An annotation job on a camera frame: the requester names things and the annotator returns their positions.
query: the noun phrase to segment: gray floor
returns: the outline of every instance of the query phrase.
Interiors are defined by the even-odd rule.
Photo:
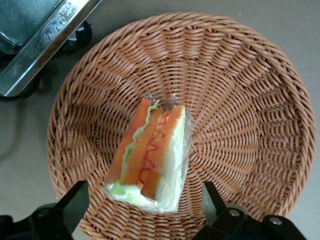
[[[104,1],[87,19],[93,29],[89,47],[71,57],[51,60],[43,71],[45,84],[41,83],[29,99],[0,102],[0,215],[8,214],[18,221],[40,205],[57,201],[47,166],[47,123],[54,98],[77,60],[93,44],[127,23],[180,11],[232,17],[280,46],[300,73],[320,126],[319,0]],[[319,151],[317,144],[309,181],[289,216],[308,240],[317,240],[320,236]],[[76,240],[87,239],[79,230],[73,236]]]

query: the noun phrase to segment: woven basket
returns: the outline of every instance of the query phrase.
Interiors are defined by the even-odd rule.
[[[147,93],[176,93],[194,117],[179,212],[162,216],[109,200],[104,179]],[[258,220],[287,216],[315,153],[309,95],[288,57],[253,29],[225,17],[168,13],[133,22],[95,45],[56,96],[47,153],[62,197],[89,183],[79,227],[97,239],[190,239],[205,223],[202,183]]]

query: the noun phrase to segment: sandwich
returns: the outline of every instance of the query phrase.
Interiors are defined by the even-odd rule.
[[[148,212],[178,211],[184,176],[186,110],[170,111],[143,98],[105,179],[109,198]]]

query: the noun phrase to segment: plastic wrap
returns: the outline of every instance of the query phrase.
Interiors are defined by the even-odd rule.
[[[144,211],[173,214],[178,211],[188,172],[193,119],[184,106],[178,105],[175,94],[162,105],[151,94],[145,99],[152,102],[145,123],[135,130],[131,143],[125,147],[121,175],[107,182],[103,190],[110,199],[130,203]],[[140,147],[145,143],[147,151]],[[112,162],[110,170],[115,169],[113,164],[116,163]]]

